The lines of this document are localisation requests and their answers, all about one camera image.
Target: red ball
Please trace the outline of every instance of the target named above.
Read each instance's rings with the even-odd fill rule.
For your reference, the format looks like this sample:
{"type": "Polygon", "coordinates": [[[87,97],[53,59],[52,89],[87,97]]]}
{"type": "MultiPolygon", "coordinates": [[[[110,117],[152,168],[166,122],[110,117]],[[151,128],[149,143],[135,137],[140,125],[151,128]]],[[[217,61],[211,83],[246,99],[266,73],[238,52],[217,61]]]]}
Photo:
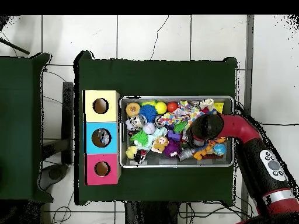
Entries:
{"type": "Polygon", "coordinates": [[[167,104],[167,110],[172,113],[173,111],[175,111],[176,109],[178,109],[179,105],[177,104],[177,102],[169,102],[167,104]]]}

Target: orange toy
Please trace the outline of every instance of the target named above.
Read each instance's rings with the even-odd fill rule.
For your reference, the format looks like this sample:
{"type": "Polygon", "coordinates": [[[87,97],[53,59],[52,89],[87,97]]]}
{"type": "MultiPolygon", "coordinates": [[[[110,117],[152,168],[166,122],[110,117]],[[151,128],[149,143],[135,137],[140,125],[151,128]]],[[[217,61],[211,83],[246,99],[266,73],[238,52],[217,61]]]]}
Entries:
{"type": "Polygon", "coordinates": [[[201,160],[203,158],[203,156],[205,156],[207,154],[207,152],[209,152],[215,144],[220,144],[220,143],[224,142],[225,140],[226,140],[226,138],[220,138],[220,139],[217,139],[217,140],[210,140],[208,142],[208,146],[205,149],[197,151],[196,153],[194,153],[193,157],[196,160],[201,160]]]}

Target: dark green table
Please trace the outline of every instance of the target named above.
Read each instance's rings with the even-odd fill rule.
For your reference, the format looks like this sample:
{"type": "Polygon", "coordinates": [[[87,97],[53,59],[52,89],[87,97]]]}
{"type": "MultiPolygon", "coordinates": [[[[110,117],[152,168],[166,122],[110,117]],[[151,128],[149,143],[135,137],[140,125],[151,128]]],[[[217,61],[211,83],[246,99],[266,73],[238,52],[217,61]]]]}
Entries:
{"type": "Polygon", "coordinates": [[[41,76],[50,54],[0,57],[0,199],[52,202],[37,186],[41,166],[41,76]]]}
{"type": "Polygon", "coordinates": [[[75,202],[201,201],[232,204],[233,166],[122,169],[116,185],[84,185],[83,90],[116,90],[121,96],[235,97],[235,58],[224,61],[96,60],[81,52],[75,62],[75,202]]]}

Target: pink box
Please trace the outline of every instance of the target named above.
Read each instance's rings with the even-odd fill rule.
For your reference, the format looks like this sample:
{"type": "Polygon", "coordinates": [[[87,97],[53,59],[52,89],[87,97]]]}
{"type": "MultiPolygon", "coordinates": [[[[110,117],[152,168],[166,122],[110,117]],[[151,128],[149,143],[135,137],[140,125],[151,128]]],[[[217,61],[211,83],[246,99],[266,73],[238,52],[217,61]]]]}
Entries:
{"type": "Polygon", "coordinates": [[[87,154],[87,185],[109,185],[117,184],[121,173],[118,155],[114,154],[87,154]],[[100,176],[96,173],[95,166],[99,162],[108,164],[108,174],[100,176]]]}

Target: metal tray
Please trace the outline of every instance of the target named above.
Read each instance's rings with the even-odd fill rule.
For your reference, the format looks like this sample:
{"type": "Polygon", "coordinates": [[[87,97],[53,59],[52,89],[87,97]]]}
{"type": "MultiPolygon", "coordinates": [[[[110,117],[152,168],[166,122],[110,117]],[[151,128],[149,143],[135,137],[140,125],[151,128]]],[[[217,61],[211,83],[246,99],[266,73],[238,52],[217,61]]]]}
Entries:
{"type": "Polygon", "coordinates": [[[159,100],[162,102],[179,102],[180,100],[201,101],[204,99],[213,99],[214,102],[223,102],[223,114],[234,113],[234,100],[230,96],[123,96],[119,100],[119,161],[125,168],[158,168],[158,167],[228,167],[234,162],[234,139],[228,138],[223,144],[227,146],[227,152],[221,159],[202,159],[196,160],[191,157],[182,162],[178,158],[168,158],[164,154],[158,154],[149,151],[142,164],[137,164],[134,160],[126,156],[127,147],[133,143],[127,135],[127,128],[124,122],[128,118],[126,106],[131,102],[148,102],[159,100]]]}

